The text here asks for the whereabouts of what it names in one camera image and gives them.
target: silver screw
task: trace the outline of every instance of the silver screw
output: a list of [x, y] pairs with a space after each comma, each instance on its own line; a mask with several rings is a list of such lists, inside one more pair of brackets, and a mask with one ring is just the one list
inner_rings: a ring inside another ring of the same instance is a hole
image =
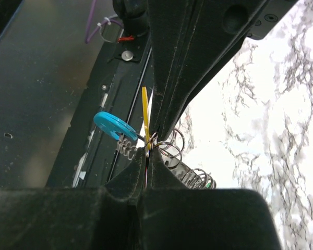
[[131, 61], [134, 57], [134, 54], [131, 51], [124, 51], [122, 53], [122, 59], [124, 61]]

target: yellow strip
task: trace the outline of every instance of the yellow strip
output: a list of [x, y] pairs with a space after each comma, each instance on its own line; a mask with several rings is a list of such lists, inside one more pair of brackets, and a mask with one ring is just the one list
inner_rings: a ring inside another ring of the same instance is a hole
[[146, 142], [150, 140], [150, 132], [149, 132], [149, 117], [148, 117], [148, 96], [147, 96], [147, 89], [146, 87], [142, 87], [141, 89], [142, 94], [142, 113], [144, 117], [144, 128], [145, 128], [145, 135], [146, 135]]

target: marble surface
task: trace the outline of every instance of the marble surface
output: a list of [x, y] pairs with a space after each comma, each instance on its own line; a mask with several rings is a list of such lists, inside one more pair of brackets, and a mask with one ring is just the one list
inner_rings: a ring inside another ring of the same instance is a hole
[[177, 127], [184, 163], [219, 188], [258, 191], [284, 249], [313, 249], [313, 0], [247, 39]]

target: blue disc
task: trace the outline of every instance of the blue disc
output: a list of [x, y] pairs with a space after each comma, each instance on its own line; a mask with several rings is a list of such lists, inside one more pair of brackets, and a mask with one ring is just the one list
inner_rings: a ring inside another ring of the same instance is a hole
[[107, 112], [99, 112], [94, 116], [95, 124], [106, 134], [115, 140], [119, 140], [118, 134], [124, 134], [132, 140], [137, 140], [136, 131], [125, 121]]

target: dark gray surface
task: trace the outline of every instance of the dark gray surface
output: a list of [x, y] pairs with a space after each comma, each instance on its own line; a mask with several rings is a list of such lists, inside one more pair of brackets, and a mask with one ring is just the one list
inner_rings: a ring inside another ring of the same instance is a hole
[[[46, 183], [102, 46], [83, 42], [90, 3], [25, 0], [0, 41], [0, 187]], [[111, 14], [98, 1], [92, 27]]]

